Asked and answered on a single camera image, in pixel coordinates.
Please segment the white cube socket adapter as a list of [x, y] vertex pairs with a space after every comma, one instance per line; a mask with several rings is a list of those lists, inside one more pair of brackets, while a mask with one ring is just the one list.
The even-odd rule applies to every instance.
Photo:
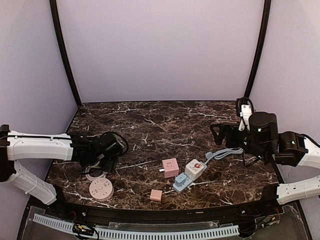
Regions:
[[203, 173], [204, 169], [205, 167], [200, 161], [193, 159], [185, 166], [184, 174], [192, 181], [195, 181]]

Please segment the blue power strip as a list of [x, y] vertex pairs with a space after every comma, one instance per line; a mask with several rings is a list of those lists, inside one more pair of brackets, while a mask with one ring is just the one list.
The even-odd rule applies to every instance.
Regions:
[[[207, 169], [207, 165], [206, 165], [204, 162], [202, 162], [202, 161], [200, 161], [200, 162], [204, 165], [204, 171], [205, 171], [205, 170]], [[194, 182], [194, 181], [192, 181], [190, 178], [188, 178], [187, 183], [184, 185], [183, 188], [175, 188], [175, 187], [174, 187], [175, 179], [174, 179], [174, 183], [173, 183], [172, 187], [173, 187], [173, 189], [174, 189], [177, 193], [181, 193], [181, 192], [183, 192], [186, 188], [188, 188], [193, 182]]]

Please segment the pink cube socket adapter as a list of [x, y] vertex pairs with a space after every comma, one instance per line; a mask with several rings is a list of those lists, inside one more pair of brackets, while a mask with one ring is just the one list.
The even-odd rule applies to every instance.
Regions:
[[162, 160], [164, 178], [177, 177], [180, 174], [180, 168], [176, 158]]

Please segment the blue charger plug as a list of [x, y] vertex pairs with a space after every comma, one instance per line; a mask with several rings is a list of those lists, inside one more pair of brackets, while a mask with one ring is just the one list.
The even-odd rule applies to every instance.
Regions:
[[181, 173], [175, 178], [175, 183], [173, 185], [177, 189], [183, 188], [188, 179], [189, 178], [184, 173]]

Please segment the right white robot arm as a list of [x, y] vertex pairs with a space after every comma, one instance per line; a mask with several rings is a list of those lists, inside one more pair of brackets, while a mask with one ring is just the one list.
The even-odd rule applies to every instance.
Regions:
[[[277, 116], [263, 111], [254, 112], [239, 125], [211, 124], [216, 145], [240, 148], [257, 161], [291, 167], [320, 167], [320, 145], [306, 134], [278, 132]], [[262, 200], [284, 205], [320, 194], [320, 177], [293, 183], [276, 183], [264, 187]]]

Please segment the pink charger plug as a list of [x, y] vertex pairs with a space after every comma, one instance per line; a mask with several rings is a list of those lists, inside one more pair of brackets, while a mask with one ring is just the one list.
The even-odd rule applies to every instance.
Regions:
[[149, 199], [151, 201], [160, 202], [161, 199], [162, 199], [162, 193], [163, 193], [162, 190], [152, 189], [151, 192], [150, 192]]

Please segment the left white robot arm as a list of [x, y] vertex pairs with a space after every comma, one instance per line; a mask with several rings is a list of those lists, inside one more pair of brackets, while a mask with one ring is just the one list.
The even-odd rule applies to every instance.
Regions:
[[3, 124], [0, 127], [0, 181], [13, 184], [50, 206], [65, 201], [62, 189], [28, 171], [20, 160], [71, 161], [79, 163], [82, 169], [97, 166], [113, 173], [118, 158], [128, 150], [128, 141], [114, 131], [97, 136], [81, 133], [31, 134], [10, 130], [9, 125]]

